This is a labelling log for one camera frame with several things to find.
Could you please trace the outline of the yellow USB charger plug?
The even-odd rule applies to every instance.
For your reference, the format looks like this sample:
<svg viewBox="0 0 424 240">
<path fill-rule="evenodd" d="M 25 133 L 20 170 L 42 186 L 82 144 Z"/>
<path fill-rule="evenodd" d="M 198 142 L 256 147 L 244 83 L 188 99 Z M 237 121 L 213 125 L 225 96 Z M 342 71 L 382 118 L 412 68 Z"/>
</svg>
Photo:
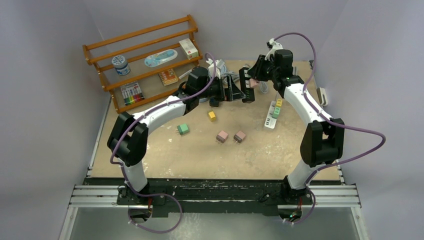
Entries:
<svg viewBox="0 0 424 240">
<path fill-rule="evenodd" d="M 216 121 L 216 119 L 217 119 L 217 117 L 216 117 L 216 115 L 215 115 L 215 113 L 214 113 L 214 111 L 213 111 L 213 110 L 209 111 L 209 112 L 207 113 L 207 116 L 208 116 L 208 118 L 209 118 L 209 120 L 210 120 L 211 122 L 214 122 L 214 121 Z"/>
</svg>

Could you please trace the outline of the pink USB charger plug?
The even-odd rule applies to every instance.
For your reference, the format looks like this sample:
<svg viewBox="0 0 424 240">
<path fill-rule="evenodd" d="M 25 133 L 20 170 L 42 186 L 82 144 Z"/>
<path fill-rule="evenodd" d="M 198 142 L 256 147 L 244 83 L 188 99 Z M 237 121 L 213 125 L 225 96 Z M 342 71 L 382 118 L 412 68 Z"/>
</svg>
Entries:
<svg viewBox="0 0 424 240">
<path fill-rule="evenodd" d="M 217 135 L 216 135 L 216 140 L 219 143 L 225 143 L 226 140 L 228 139 L 229 134 L 227 132 L 225 132 L 224 130 L 221 130 Z"/>
</svg>

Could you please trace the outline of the white power strip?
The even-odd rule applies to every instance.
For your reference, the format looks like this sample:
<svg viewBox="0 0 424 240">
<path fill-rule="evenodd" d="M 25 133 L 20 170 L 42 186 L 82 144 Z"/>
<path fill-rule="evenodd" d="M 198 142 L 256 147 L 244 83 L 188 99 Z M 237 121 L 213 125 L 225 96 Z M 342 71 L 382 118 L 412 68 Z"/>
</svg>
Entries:
<svg viewBox="0 0 424 240">
<path fill-rule="evenodd" d="M 269 105 L 268 112 L 267 112 L 265 122 L 264 122 L 264 128 L 266 130 L 274 130 L 275 129 L 276 122 L 277 122 L 277 119 L 273 118 L 273 113 L 274 113 L 274 110 L 275 110 L 275 104 L 276 104 L 275 101 L 271 101 L 271 103 Z"/>
</svg>

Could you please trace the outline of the green USB charger plug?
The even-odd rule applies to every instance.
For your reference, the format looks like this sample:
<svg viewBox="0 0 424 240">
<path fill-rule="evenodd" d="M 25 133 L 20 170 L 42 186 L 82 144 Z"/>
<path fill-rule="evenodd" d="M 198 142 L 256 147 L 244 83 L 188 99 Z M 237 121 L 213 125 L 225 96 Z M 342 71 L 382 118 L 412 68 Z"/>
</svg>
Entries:
<svg viewBox="0 0 424 240">
<path fill-rule="evenodd" d="M 190 132 L 189 126 L 186 123 L 180 124 L 176 127 L 176 130 L 179 135 L 185 135 Z"/>
</svg>

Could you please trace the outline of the long black power strip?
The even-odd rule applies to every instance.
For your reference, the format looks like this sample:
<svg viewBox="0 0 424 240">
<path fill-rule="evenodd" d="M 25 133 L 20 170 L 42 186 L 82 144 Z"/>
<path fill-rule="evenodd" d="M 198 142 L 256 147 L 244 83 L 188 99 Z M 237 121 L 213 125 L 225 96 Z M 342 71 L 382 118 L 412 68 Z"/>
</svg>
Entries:
<svg viewBox="0 0 424 240">
<path fill-rule="evenodd" d="M 255 101 L 255 91 L 250 87 L 251 78 L 247 74 L 248 68 L 242 67 L 239 70 L 239 83 L 240 90 L 244 93 L 245 98 L 242 99 L 243 103 L 250 104 Z"/>
</svg>

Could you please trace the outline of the round light blue power socket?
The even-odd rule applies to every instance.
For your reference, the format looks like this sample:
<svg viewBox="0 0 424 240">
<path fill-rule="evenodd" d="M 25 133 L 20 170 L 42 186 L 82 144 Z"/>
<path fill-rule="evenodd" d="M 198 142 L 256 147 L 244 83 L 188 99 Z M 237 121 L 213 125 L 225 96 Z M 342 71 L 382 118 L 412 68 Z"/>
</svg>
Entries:
<svg viewBox="0 0 424 240">
<path fill-rule="evenodd" d="M 208 102 L 210 100 L 210 97 L 203 97 L 199 99 L 199 103 L 205 103 Z"/>
</svg>

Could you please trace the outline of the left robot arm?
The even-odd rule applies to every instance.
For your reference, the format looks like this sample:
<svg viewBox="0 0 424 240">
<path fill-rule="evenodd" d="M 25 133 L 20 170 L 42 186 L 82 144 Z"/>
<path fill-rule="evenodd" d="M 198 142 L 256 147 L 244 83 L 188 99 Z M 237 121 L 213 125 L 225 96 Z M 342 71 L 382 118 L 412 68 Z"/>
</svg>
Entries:
<svg viewBox="0 0 424 240">
<path fill-rule="evenodd" d="M 194 67 L 187 80 L 163 102 L 136 114 L 118 115 L 107 146 L 112 151 L 110 162 L 120 167 L 132 201 L 142 205 L 149 197 L 160 195 L 149 191 L 142 164 L 149 135 L 165 123 L 187 115 L 199 105 L 200 99 L 213 98 L 217 102 L 245 99 L 246 72 L 245 67 L 239 70 L 240 87 L 237 87 L 230 75 L 211 75 L 211 70 L 205 67 Z"/>
</svg>

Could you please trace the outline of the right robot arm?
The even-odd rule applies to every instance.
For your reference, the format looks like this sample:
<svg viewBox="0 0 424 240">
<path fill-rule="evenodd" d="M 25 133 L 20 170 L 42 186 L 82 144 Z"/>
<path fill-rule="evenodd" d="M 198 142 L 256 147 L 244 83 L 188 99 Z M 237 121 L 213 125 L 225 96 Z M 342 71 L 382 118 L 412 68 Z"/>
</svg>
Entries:
<svg viewBox="0 0 424 240">
<path fill-rule="evenodd" d="M 276 50 L 270 56 L 260 55 L 247 74 L 258 81 L 272 81 L 273 88 L 288 102 L 306 125 L 300 144 L 301 160 L 287 176 L 288 185 L 280 196 L 288 204 L 300 198 L 301 192 L 320 167 L 332 164 L 342 157 L 344 122 L 327 114 L 306 88 L 303 79 L 293 74 L 293 53 Z"/>
</svg>

